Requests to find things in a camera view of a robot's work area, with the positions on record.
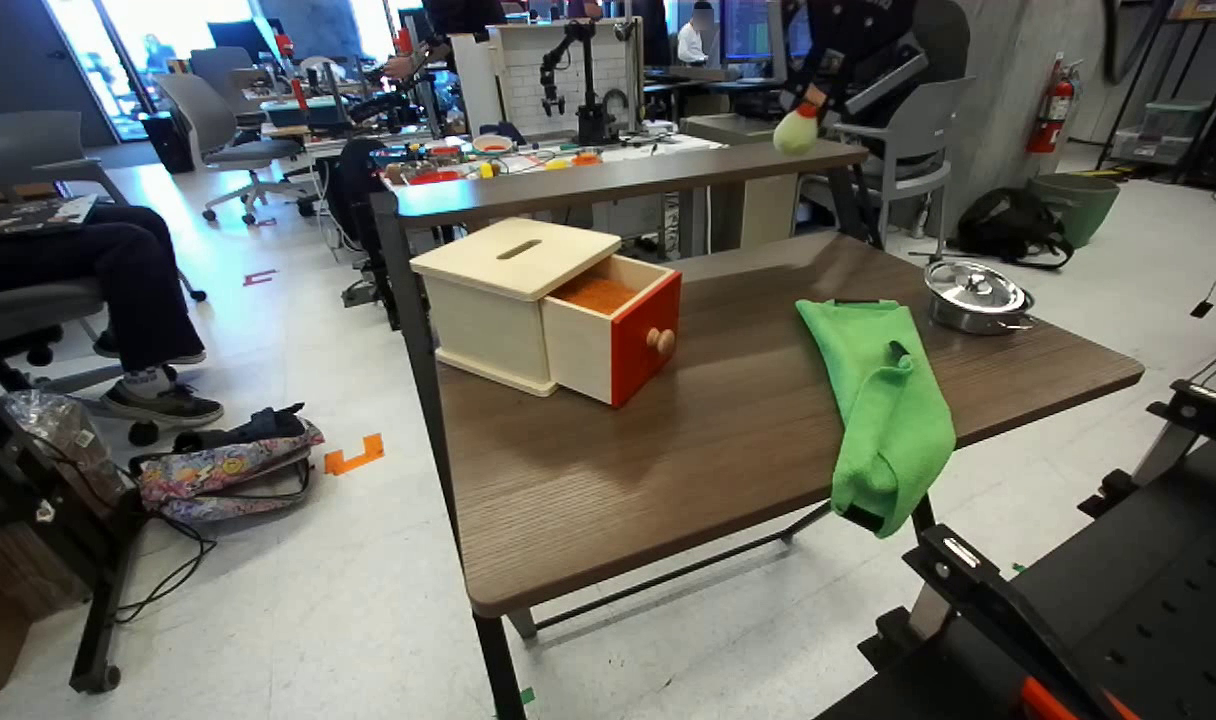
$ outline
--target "white floor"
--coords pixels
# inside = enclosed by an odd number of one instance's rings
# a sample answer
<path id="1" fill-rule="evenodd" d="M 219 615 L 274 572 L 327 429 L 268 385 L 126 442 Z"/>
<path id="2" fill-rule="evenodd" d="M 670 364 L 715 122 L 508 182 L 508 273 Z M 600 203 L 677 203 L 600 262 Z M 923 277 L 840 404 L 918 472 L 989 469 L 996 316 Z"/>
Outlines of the white floor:
<path id="1" fill-rule="evenodd" d="M 194 309 L 211 352 L 189 379 L 219 395 L 226 421 L 303 398 L 327 446 L 360 451 L 360 439 L 381 432 L 384 459 L 318 479 L 294 517 L 219 537 L 191 583 L 120 631 L 125 682 L 109 697 L 76 697 L 65 682 L 84 612 L 34 622 L 0 690 L 0 720 L 489 720 L 489 680 L 406 359 L 375 309 L 340 309 L 337 290 L 351 273 L 327 251 L 327 224 L 281 203 L 270 227 L 247 230 L 234 207 L 219 227 L 202 227 L 165 169 L 130 169 L 120 179 L 172 215 L 185 268 L 211 290 L 211 302 Z M 202 194 L 211 179 L 181 174 L 181 188 Z M 1043 318 L 1143 359 L 1148 377 L 955 451 L 937 508 L 1000 568 L 1032 565 L 1074 531 L 1074 499 L 1153 442 L 1158 423 L 1143 404 L 1216 352 L 1216 312 L 1187 316 L 1216 277 L 1216 203 L 1191 188 L 1126 182 L 1062 277 L 1010 277 L 1036 290 Z M 88 352 L 66 342 L 65 364 L 88 364 Z M 910 601 L 903 547 L 906 531 L 872 539 L 822 521 L 793 551 L 753 551 L 529 646 L 510 638 L 531 687 L 529 710 L 814 714 L 872 675 L 854 642 L 880 612 Z M 189 551 L 153 527 L 126 597 Z"/>

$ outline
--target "fire extinguisher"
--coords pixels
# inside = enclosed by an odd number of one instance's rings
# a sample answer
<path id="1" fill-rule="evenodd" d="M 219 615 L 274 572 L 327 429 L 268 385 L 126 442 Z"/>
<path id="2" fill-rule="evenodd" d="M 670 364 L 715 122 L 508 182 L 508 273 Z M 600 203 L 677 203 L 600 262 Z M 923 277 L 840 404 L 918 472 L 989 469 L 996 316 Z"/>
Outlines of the fire extinguisher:
<path id="1" fill-rule="evenodd" d="M 1074 70 L 1062 61 L 1055 61 L 1022 153 L 1032 154 L 1055 153 L 1058 127 L 1071 117 L 1071 98 L 1074 98 Z"/>

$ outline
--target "bag on floor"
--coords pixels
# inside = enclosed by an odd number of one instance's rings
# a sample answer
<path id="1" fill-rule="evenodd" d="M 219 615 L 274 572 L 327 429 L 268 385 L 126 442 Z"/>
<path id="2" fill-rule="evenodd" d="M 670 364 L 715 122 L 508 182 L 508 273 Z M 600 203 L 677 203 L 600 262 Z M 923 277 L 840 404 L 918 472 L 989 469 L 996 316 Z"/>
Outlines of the bag on floor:
<path id="1" fill-rule="evenodd" d="M 961 215 L 955 248 L 1043 273 L 1058 273 L 1074 255 L 1074 248 L 1058 234 L 1052 207 L 1029 188 L 985 192 Z"/>
<path id="2" fill-rule="evenodd" d="M 300 508 L 324 436 L 294 412 L 263 409 L 231 432 L 185 432 L 175 451 L 130 459 L 140 505 L 189 527 Z"/>

